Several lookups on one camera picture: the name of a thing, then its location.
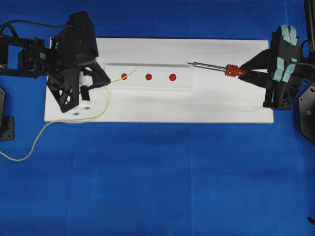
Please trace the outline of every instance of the black cable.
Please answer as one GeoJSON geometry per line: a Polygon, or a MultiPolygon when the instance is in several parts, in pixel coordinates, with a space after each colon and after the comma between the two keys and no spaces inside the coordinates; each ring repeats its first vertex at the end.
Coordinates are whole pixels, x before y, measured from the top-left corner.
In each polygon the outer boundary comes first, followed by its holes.
{"type": "Polygon", "coordinates": [[[75,26],[71,26],[71,25],[62,25],[62,26],[53,26],[53,25],[47,25],[47,24],[41,24],[41,23],[37,23],[37,22],[33,22],[33,21],[24,21],[24,20],[13,20],[13,21],[9,21],[6,22],[2,25],[0,25],[0,28],[5,28],[10,24],[13,23],[25,23],[25,24],[30,24],[30,25],[35,25],[35,26],[42,26],[42,27],[47,27],[47,28],[74,28],[75,26]]]}
{"type": "Polygon", "coordinates": [[[303,43],[301,43],[300,54],[301,54],[302,58],[304,58],[304,52],[303,52],[304,45],[305,45],[307,42],[308,42],[308,40],[304,40],[303,43]]]}
{"type": "Polygon", "coordinates": [[[315,65],[313,65],[313,64],[309,64],[309,63],[302,63],[302,62],[290,62],[290,64],[295,64],[295,65],[306,65],[306,66],[315,67],[315,65]]]}

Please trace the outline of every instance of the metal shaft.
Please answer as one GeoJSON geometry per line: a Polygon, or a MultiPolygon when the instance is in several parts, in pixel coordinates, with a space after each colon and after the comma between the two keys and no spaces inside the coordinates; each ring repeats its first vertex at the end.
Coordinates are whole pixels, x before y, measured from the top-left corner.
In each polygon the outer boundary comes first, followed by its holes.
{"type": "Polygon", "coordinates": [[[193,65],[194,67],[199,67],[199,68],[204,68],[204,69],[209,69],[209,70],[217,70],[217,71],[226,71],[226,67],[222,67],[222,66],[216,66],[216,65],[209,65],[209,64],[203,64],[203,63],[198,63],[198,62],[194,62],[194,63],[188,63],[190,65],[193,65]]]}

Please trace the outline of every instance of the red soldering iron handle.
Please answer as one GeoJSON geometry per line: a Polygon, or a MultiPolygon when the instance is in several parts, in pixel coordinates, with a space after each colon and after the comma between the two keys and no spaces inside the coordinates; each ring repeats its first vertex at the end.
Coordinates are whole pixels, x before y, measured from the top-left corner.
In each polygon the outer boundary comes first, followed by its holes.
{"type": "Polygon", "coordinates": [[[230,77],[237,77],[237,76],[243,76],[246,74],[246,70],[238,68],[238,66],[236,65],[227,65],[226,66],[226,72],[225,75],[226,76],[230,76],[230,77]]]}

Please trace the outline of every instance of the wire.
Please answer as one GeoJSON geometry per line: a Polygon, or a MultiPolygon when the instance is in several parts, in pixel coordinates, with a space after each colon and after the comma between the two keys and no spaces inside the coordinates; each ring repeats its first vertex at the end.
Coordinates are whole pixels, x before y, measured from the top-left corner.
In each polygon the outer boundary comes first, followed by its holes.
{"type": "Polygon", "coordinates": [[[106,106],[105,106],[105,109],[96,117],[93,117],[93,118],[89,118],[88,120],[85,120],[85,121],[72,121],[72,120],[55,120],[55,121],[52,121],[52,122],[49,122],[48,124],[46,124],[40,131],[40,133],[38,134],[38,136],[36,137],[35,141],[33,142],[33,145],[31,147],[31,150],[30,152],[23,158],[21,159],[15,159],[15,158],[12,158],[12,157],[9,157],[8,155],[6,155],[5,153],[3,153],[2,151],[0,151],[0,154],[4,157],[6,157],[7,159],[11,160],[11,161],[15,161],[15,162],[21,162],[21,161],[24,161],[26,159],[28,159],[31,154],[33,153],[34,149],[35,149],[35,146],[38,142],[38,139],[40,138],[40,136],[43,134],[43,132],[45,131],[45,129],[51,125],[51,124],[54,124],[54,123],[66,123],[66,124],[83,124],[83,123],[87,123],[87,122],[92,122],[94,120],[96,120],[97,118],[101,117],[103,114],[106,113],[106,111],[108,110],[108,107],[109,107],[109,104],[110,104],[110,92],[108,90],[107,87],[104,87],[106,92],[107,92],[107,103],[106,103],[106,106]]]}
{"type": "Polygon", "coordinates": [[[8,25],[14,24],[14,23],[25,23],[25,24],[30,24],[30,25],[35,25],[35,26],[42,26],[42,27],[47,27],[47,28],[55,28],[55,29],[59,29],[59,28],[75,28],[75,26],[71,26],[71,25],[53,26],[53,25],[41,24],[41,23],[37,23],[37,22],[33,22],[33,21],[24,21],[24,20],[14,20],[14,21],[6,22],[6,23],[0,25],[0,28],[5,28],[8,25]]]}
{"type": "Polygon", "coordinates": [[[313,64],[302,63],[302,62],[290,62],[290,64],[295,64],[295,65],[307,65],[307,66],[315,67],[315,65],[313,65],[313,64]]]}
{"type": "Polygon", "coordinates": [[[132,75],[137,69],[138,69],[138,68],[135,68],[131,73],[129,73],[129,74],[127,74],[127,75],[121,77],[121,78],[118,79],[118,80],[111,81],[111,83],[116,83],[116,82],[118,82],[118,81],[121,81],[121,80],[126,79],[129,75],[132,75]]]}

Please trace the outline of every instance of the screw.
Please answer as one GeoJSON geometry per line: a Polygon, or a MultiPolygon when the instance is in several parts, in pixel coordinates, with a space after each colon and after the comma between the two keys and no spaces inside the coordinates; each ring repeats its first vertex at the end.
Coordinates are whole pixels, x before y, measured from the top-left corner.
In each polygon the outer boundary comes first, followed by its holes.
{"type": "Polygon", "coordinates": [[[42,60],[45,60],[45,59],[46,59],[46,54],[43,53],[43,52],[41,52],[41,53],[39,54],[39,58],[41,58],[42,60]]]}

